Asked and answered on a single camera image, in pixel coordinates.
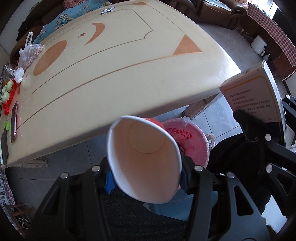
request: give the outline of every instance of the smartphone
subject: smartphone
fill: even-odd
[[[18,108],[18,101],[15,102],[15,105],[11,112],[11,133],[10,133],[10,141],[11,143],[14,142],[15,138],[17,137],[17,108]]]

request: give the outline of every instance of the red and white checkered cloth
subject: red and white checkered cloth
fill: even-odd
[[[269,35],[280,46],[284,54],[287,56],[292,66],[296,65],[296,47],[291,40],[281,30],[275,21],[270,19],[265,13],[253,4],[248,4],[247,15],[254,19],[262,28],[264,28]]]

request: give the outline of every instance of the box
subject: box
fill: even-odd
[[[280,144],[285,143],[287,129],[281,96],[265,61],[222,83],[220,91],[233,111],[243,110],[276,128]]]

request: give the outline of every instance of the sneaker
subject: sneaker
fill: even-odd
[[[212,134],[207,134],[205,137],[207,138],[209,149],[211,151],[216,146],[216,137]]]

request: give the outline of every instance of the red star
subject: red star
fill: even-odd
[[[83,34],[80,34],[80,35],[79,35],[79,38],[80,38],[80,37],[83,37],[85,34],[87,34],[87,33],[83,32]]]

